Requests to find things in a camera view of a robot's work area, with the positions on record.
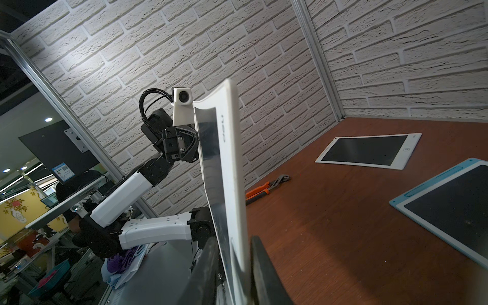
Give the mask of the blue framed drawing tablet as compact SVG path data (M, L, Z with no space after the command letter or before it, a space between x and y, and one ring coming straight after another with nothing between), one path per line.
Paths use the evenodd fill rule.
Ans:
M467 159L390 205L487 268L487 161Z

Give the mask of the large white drawing tablet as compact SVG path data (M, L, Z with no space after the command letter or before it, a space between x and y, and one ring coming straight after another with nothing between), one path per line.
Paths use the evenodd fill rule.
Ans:
M226 79L194 102L195 127L205 194L232 304L251 304L250 246L247 233L238 89Z

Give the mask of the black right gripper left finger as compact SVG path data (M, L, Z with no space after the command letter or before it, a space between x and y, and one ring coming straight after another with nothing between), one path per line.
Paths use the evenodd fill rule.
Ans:
M217 300L217 273L219 272L219 246L216 237L210 237L189 278L177 304L207 305Z

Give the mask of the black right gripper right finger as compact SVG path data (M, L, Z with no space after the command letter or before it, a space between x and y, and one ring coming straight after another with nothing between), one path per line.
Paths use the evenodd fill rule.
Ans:
M293 304L278 273L258 236L252 236L252 298L255 304Z

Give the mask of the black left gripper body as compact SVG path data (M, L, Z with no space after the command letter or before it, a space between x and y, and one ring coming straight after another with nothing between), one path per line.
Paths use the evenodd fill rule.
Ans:
M167 127L162 135L164 156L169 163L176 161L193 163L199 159L200 139L198 132L191 126Z

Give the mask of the small white drawing tablet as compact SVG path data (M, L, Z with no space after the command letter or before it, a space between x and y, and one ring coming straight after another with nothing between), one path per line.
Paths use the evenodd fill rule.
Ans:
M405 133L336 137L315 162L403 170L421 136L421 133Z

